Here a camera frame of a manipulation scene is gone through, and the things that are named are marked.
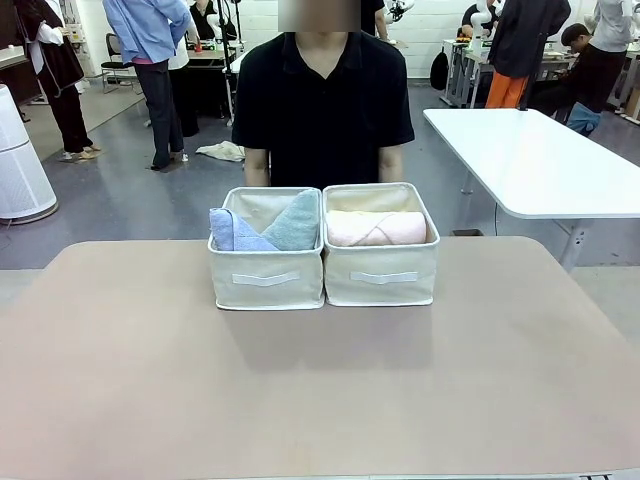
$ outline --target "pink towel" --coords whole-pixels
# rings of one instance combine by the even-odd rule
[[[329,243],[336,247],[416,245],[427,239],[420,212],[341,212],[327,214]]]

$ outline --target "towel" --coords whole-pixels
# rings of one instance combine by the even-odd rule
[[[262,236],[278,250],[313,250],[320,224],[318,202],[315,190],[300,192]]]
[[[196,153],[228,162],[241,162],[244,160],[244,148],[226,140],[216,145],[200,147],[196,150]]]
[[[329,243],[336,247],[425,243],[427,222],[420,212],[342,212],[327,214]]]
[[[223,252],[272,252],[278,249],[251,228],[242,217],[226,208],[209,210],[216,248]]]

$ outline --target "orange pants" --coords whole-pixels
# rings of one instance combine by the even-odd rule
[[[486,108],[516,108],[527,88],[527,80],[527,77],[509,78],[494,72]]]

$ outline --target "fabric storage basket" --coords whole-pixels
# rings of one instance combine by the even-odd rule
[[[336,306],[430,305],[440,235],[415,187],[409,183],[341,185],[323,192],[325,289]],[[338,247],[329,242],[327,213],[421,212],[427,243]]]
[[[236,188],[223,208],[262,232],[308,188]],[[320,225],[313,250],[282,252],[227,252],[215,248],[209,237],[211,277],[216,305],[227,310],[296,310],[324,304],[322,282],[322,193],[318,195]]]

